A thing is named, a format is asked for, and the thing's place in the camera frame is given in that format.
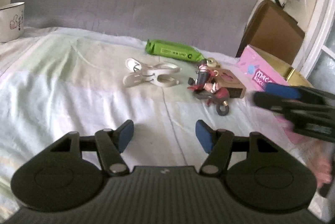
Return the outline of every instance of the white door frame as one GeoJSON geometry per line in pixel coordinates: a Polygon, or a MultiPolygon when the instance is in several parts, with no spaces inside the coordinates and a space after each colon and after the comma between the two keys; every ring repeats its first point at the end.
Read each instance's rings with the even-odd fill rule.
{"type": "Polygon", "coordinates": [[[304,41],[292,67],[307,78],[314,68],[332,27],[335,0],[317,0],[304,41]]]}

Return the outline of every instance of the bedsheet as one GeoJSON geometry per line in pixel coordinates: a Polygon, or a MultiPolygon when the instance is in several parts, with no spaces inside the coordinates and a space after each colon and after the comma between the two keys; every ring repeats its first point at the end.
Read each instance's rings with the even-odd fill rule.
{"type": "MultiPolygon", "coordinates": [[[[206,153],[195,136],[195,123],[236,135],[259,131],[301,161],[304,146],[294,146],[271,112],[244,99],[232,99],[230,114],[220,117],[192,97],[187,80],[195,76],[193,64],[151,56],[145,42],[81,29],[26,28],[22,38],[0,45],[0,222],[18,209],[10,191],[15,170],[69,131],[93,135],[115,129],[127,119],[135,124],[134,137],[122,157],[136,165],[201,166],[206,153]],[[155,64],[172,62],[182,68],[174,77],[180,84],[161,88],[150,83],[125,88],[127,58],[155,64]]],[[[202,51],[230,69],[252,91],[235,66],[237,59],[202,51]]],[[[234,164],[245,157],[234,153],[234,164]]],[[[95,164],[94,153],[83,158],[95,164]]],[[[311,204],[320,211],[320,198],[311,204]]]]}

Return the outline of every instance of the pink box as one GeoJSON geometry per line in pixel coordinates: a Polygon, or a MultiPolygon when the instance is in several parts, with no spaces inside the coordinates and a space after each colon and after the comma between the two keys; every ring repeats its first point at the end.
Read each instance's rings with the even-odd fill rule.
{"type": "MultiPolygon", "coordinates": [[[[288,86],[285,79],[249,45],[244,49],[237,66],[258,91],[263,91],[266,83],[277,83],[288,86]]],[[[292,132],[293,124],[282,115],[276,115],[276,117],[291,143],[297,145],[309,139],[292,132]]]]}

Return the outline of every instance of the toy figure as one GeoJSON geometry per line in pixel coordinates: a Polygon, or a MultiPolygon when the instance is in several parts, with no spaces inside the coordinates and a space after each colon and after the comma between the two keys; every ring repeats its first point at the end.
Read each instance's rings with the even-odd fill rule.
{"type": "Polygon", "coordinates": [[[188,89],[193,90],[193,96],[197,99],[207,99],[207,104],[212,102],[216,104],[216,111],[218,115],[224,116],[229,112],[227,100],[229,99],[229,92],[225,87],[221,87],[215,81],[218,76],[218,71],[215,68],[208,66],[207,60],[201,60],[198,64],[199,71],[198,78],[189,78],[188,89]]]}

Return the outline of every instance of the green wrapper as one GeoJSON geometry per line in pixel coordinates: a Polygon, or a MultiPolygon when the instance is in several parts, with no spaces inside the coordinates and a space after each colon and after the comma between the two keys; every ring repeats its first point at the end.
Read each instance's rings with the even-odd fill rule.
{"type": "Polygon", "coordinates": [[[160,39],[148,40],[145,51],[148,54],[193,62],[205,59],[200,52],[191,46],[160,39]]]}

